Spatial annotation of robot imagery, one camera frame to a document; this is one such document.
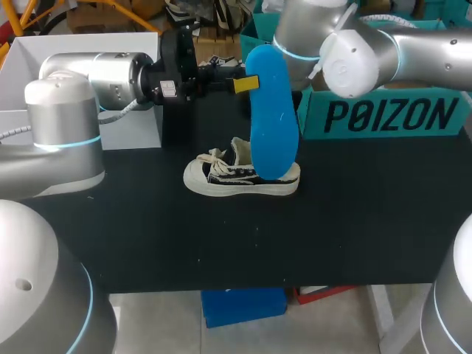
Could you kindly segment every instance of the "white box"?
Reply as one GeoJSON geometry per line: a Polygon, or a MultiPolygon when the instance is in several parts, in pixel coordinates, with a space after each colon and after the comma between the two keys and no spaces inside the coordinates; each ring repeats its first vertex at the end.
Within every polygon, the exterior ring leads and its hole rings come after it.
{"type": "MultiPolygon", "coordinates": [[[[67,52],[144,52],[156,61],[158,36],[147,32],[16,38],[0,71],[0,133],[29,124],[24,88],[38,79],[41,64],[50,55],[67,52]]],[[[102,112],[99,118],[116,113],[102,112]]],[[[161,132],[162,107],[156,106],[132,111],[117,122],[100,126],[104,150],[160,148],[161,132]]],[[[32,134],[23,133],[2,143],[31,144],[32,134]]]]}

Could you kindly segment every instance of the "red box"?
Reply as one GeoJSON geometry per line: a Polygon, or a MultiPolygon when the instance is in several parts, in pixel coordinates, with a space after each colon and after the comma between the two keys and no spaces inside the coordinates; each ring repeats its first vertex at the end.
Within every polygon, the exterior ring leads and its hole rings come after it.
{"type": "Polygon", "coordinates": [[[308,304],[309,302],[313,302],[316,300],[323,299],[325,297],[329,297],[332,295],[336,295],[351,289],[356,288],[354,285],[348,286],[328,286],[326,288],[320,289],[318,291],[314,291],[313,293],[309,293],[306,295],[300,295],[297,288],[294,288],[294,296],[296,297],[299,304],[304,305],[308,304]]]}

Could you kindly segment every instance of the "shoe toe cap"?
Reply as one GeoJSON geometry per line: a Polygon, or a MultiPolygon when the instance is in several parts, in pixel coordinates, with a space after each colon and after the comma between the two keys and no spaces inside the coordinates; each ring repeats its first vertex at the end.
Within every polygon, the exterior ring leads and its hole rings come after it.
{"type": "Polygon", "coordinates": [[[203,165],[204,163],[202,161],[193,160],[187,165],[185,174],[188,178],[191,178],[194,181],[207,183],[207,177],[204,174],[203,165]]]}

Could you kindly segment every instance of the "robotic arm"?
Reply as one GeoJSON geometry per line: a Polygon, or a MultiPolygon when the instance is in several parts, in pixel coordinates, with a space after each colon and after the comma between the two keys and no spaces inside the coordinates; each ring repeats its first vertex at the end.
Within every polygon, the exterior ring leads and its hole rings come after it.
{"type": "Polygon", "coordinates": [[[329,89],[344,98],[392,81],[472,89],[471,31],[432,32],[405,21],[376,29],[356,18],[355,9],[347,0],[285,2],[274,45],[287,61],[293,89],[308,87],[320,70],[329,89]]]}

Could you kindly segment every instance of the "white rubber sole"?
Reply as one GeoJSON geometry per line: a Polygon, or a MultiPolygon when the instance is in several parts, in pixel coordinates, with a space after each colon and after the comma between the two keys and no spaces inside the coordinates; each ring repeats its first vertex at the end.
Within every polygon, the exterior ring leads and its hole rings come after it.
{"type": "Polygon", "coordinates": [[[300,177],[290,184],[258,184],[247,186],[224,186],[196,181],[188,169],[184,171],[185,186],[198,194],[209,197],[229,197],[238,194],[290,195],[298,188],[300,177]]]}

